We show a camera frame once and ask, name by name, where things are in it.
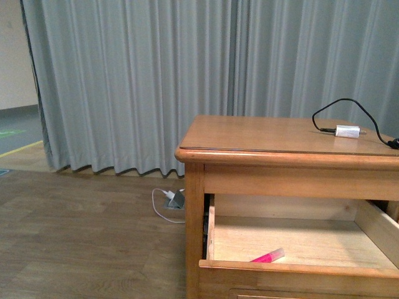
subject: pink highlighter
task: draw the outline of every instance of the pink highlighter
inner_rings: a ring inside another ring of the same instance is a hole
[[[278,248],[275,251],[269,252],[268,254],[262,255],[261,257],[258,257],[257,259],[252,260],[251,262],[256,262],[256,263],[271,263],[274,262],[275,260],[278,260],[279,258],[285,256],[286,254],[284,253],[283,248]]]

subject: wooden floor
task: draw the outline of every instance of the wooden floor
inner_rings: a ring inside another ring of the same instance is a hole
[[[184,224],[152,210],[177,179],[0,176],[0,298],[184,298]],[[183,220],[184,211],[161,208]]]

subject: curtain fold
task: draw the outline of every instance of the curtain fold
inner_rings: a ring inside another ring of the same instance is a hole
[[[310,117],[342,97],[399,135],[398,1],[22,1],[56,169],[182,175],[197,114]],[[371,127],[348,103],[321,117]]]
[[[310,117],[349,97],[363,103],[384,133],[398,136],[398,1],[240,3],[235,113]],[[349,103],[321,117],[373,128]]]
[[[231,2],[24,7],[53,166],[183,174],[174,151],[195,115],[227,114]]]

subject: wooden nightstand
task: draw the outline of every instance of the wooden nightstand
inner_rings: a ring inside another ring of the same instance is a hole
[[[187,299],[399,298],[399,225],[367,201],[399,201],[399,151],[373,131],[336,138],[310,119],[197,116],[175,155]],[[280,261],[249,262],[278,247]]]

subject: black cable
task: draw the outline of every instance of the black cable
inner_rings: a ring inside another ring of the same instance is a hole
[[[356,101],[356,100],[354,100],[354,99],[352,99],[352,98],[340,98],[339,100],[336,100],[336,101],[332,102],[331,104],[328,104],[327,106],[325,106],[325,107],[321,108],[320,110],[316,111],[315,113],[313,113],[313,115],[312,115],[312,121],[313,121],[313,124],[314,124],[314,126],[316,127],[316,129],[318,129],[318,130],[321,131],[321,132],[335,133],[335,129],[319,128],[319,127],[316,125],[316,122],[315,122],[315,120],[314,120],[314,117],[316,116],[316,114],[320,113],[320,112],[323,111],[324,109],[327,109],[329,106],[332,106],[333,104],[338,103],[338,102],[340,102],[340,101],[350,101],[350,102],[356,103],[356,104],[360,107],[360,109],[362,109],[363,112],[366,113],[366,115],[372,120],[372,122],[373,122],[373,124],[374,124],[374,127],[375,127],[375,131],[377,132],[377,136],[378,136],[378,138],[381,140],[381,142],[382,142],[383,144],[385,144],[385,145],[388,145],[388,146],[392,147],[392,146],[391,146],[390,144],[388,144],[384,139],[382,139],[381,134],[380,134],[380,130],[378,129],[377,122],[374,120],[374,118],[371,116],[371,114],[369,114],[369,112],[367,112],[367,110],[364,109],[364,107],[363,107],[358,101]]]

